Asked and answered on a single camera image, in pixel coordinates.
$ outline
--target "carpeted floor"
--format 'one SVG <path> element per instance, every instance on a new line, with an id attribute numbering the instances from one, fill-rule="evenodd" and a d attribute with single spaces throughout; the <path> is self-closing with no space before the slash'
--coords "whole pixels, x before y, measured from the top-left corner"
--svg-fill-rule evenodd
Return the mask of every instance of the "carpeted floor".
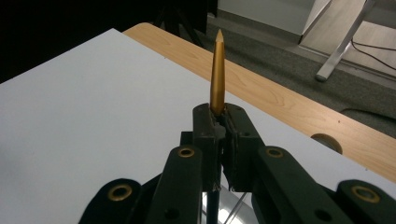
<path id="1" fill-rule="evenodd" d="M 314 76 L 321 63 L 250 38 L 248 29 L 237 33 L 230 25 L 211 22 L 215 20 L 208 20 L 206 34 L 197 33 L 205 49 L 213 51 L 221 29 L 226 59 L 396 138 L 396 90 L 338 69 L 325 83 L 317 82 Z M 183 30 L 181 37 L 190 41 Z"/>

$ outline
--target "bullet-shaped object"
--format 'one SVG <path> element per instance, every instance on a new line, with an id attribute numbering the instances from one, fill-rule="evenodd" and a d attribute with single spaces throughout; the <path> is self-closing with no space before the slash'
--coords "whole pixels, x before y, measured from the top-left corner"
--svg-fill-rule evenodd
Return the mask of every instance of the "bullet-shaped object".
<path id="1" fill-rule="evenodd" d="M 224 38 L 221 30 L 216 37 L 213 53 L 212 79 L 210 83 L 210 110 L 215 116 L 224 111 L 225 69 L 224 69 Z"/>

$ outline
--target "round metallic object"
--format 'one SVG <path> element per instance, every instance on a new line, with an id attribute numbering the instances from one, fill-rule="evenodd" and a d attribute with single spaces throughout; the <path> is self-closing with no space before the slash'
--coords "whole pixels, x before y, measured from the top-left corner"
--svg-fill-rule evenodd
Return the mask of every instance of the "round metallic object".
<path id="1" fill-rule="evenodd" d="M 131 194 L 131 186 L 127 184 L 118 184 L 108 191 L 107 198 L 113 202 L 119 202 L 128 198 Z"/>
<path id="2" fill-rule="evenodd" d="M 178 156 L 183 158 L 188 158 L 194 155 L 194 150 L 189 147 L 183 147 L 178 150 Z"/>
<path id="3" fill-rule="evenodd" d="M 379 203 L 381 200 L 375 191 L 363 186 L 353 186 L 352 192 L 356 197 L 366 201 L 367 203 Z"/>
<path id="4" fill-rule="evenodd" d="M 279 148 L 270 147 L 270 148 L 265 149 L 265 152 L 270 157 L 274 157 L 274 158 L 282 158 L 283 157 L 283 152 Z"/>

